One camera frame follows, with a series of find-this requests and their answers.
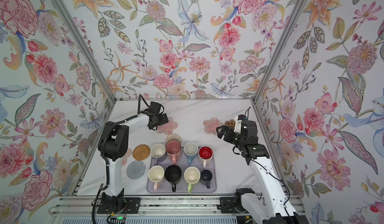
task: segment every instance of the mug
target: mug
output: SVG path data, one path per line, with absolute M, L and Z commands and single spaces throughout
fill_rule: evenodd
M 185 169 L 184 179 L 188 183 L 188 193 L 191 193 L 192 187 L 194 187 L 200 180 L 200 171 L 194 166 L 190 166 Z
M 151 155 L 155 159 L 155 163 L 153 165 L 158 165 L 160 162 L 167 158 L 166 146 L 162 145 L 161 143 L 153 145 L 151 148 Z
M 164 168 L 162 166 L 153 166 L 149 169 L 148 178 L 154 183 L 153 189 L 157 191 L 161 183 L 164 182 Z
M 195 159 L 198 151 L 199 147 L 194 142 L 189 142 L 184 146 L 184 153 L 188 158 L 188 165 L 191 165 L 192 160 Z
M 209 170 L 203 170 L 200 173 L 200 182 L 205 185 L 208 189 L 211 188 L 209 182 L 212 180 L 212 172 Z
M 181 144 L 177 140 L 170 140 L 166 144 L 166 151 L 169 159 L 173 165 L 176 165 L 177 161 L 181 158 Z
M 172 185 L 172 192 L 176 192 L 176 184 L 181 180 L 181 168 L 177 165 L 170 165 L 165 171 L 166 180 Z
M 205 168 L 208 164 L 212 162 L 214 156 L 214 151 L 208 146 L 202 146 L 199 150 L 199 161 L 203 164 Z

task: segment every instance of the tray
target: tray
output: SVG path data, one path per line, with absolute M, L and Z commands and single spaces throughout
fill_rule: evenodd
M 215 175 L 215 164 L 214 164 L 214 158 L 212 158 L 212 162 L 206 166 L 206 168 L 203 168 L 203 164 L 199 162 L 199 157 L 197 156 L 195 159 L 193 159 L 192 164 L 188 165 L 188 158 L 185 156 L 184 153 L 184 147 L 180 150 L 182 152 L 182 157 L 179 161 L 177 161 L 176 165 L 178 165 L 181 168 L 182 177 L 180 180 L 180 183 L 176 185 L 176 192 L 172 192 L 172 185 L 167 182 L 167 180 L 164 180 L 164 182 L 160 185 L 160 188 L 155 191 L 153 189 L 153 182 L 151 182 L 149 179 L 147 180 L 147 191 L 149 193 L 167 193 L 167 194 L 203 194 L 203 193 L 213 193 L 216 191 L 216 175 Z M 154 160 L 151 159 L 151 167 L 153 167 Z M 160 162 L 159 166 L 162 166 L 165 169 L 169 167 L 172 164 L 172 161 L 167 158 L 165 161 Z M 192 188 L 192 192 L 188 193 L 188 183 L 184 178 L 184 172 L 185 169 L 187 169 L 190 166 L 197 167 L 199 171 L 203 170 L 209 170 L 212 172 L 212 180 L 209 182 L 210 188 L 208 189 L 204 184 L 202 184 L 200 181 Z

